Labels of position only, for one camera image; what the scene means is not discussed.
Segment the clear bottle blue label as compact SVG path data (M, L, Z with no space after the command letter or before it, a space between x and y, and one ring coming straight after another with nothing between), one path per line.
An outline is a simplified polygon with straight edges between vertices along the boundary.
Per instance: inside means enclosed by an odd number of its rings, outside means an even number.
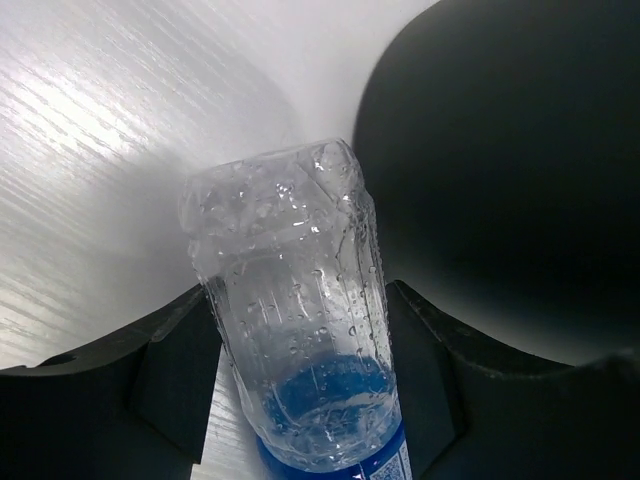
M349 145L201 171L179 216L270 477L410 478L375 207Z

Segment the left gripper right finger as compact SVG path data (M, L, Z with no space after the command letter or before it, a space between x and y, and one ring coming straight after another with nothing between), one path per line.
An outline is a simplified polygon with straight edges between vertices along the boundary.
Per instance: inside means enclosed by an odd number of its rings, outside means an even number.
M481 333L404 282L386 294L416 478L638 477L634 351L569 366Z

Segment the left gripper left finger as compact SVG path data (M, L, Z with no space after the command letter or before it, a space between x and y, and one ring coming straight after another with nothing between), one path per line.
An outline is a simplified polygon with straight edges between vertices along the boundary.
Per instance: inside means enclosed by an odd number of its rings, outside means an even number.
M1 373L5 479L187 479L221 338L201 287L95 341Z

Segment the black cylindrical waste bin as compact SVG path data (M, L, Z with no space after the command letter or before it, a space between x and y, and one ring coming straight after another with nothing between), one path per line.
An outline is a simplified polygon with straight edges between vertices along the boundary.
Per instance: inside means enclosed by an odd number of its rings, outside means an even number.
M568 364L639 347L639 5L441 1L388 46L355 153L388 280Z

